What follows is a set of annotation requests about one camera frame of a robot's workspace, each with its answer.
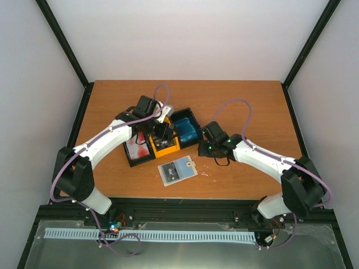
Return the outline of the black vip card stack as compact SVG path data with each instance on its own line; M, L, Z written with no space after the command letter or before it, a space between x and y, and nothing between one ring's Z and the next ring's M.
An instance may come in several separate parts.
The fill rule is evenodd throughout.
M165 139L157 136L152 136L154 147L157 151L167 149L175 145L175 138Z

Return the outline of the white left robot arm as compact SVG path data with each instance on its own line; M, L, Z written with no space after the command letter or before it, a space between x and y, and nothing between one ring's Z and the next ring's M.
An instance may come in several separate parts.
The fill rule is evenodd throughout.
M74 147L63 147L57 154L50 198L54 202L72 201L97 212L103 225L112 225L117 212L112 201L95 186L93 171L110 152L138 133L164 132L172 106L141 96L136 106L119 113L90 140Z

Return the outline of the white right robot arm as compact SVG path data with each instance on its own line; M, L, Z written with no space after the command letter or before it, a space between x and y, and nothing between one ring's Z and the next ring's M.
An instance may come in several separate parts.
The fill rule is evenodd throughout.
M281 192L261 198L252 208L251 218L257 226L264 226L284 214L305 218L326 195L319 173L309 158L281 156L240 134L229 136L216 121L205 125L201 131L204 139L199 142L199 156L249 165L281 185Z

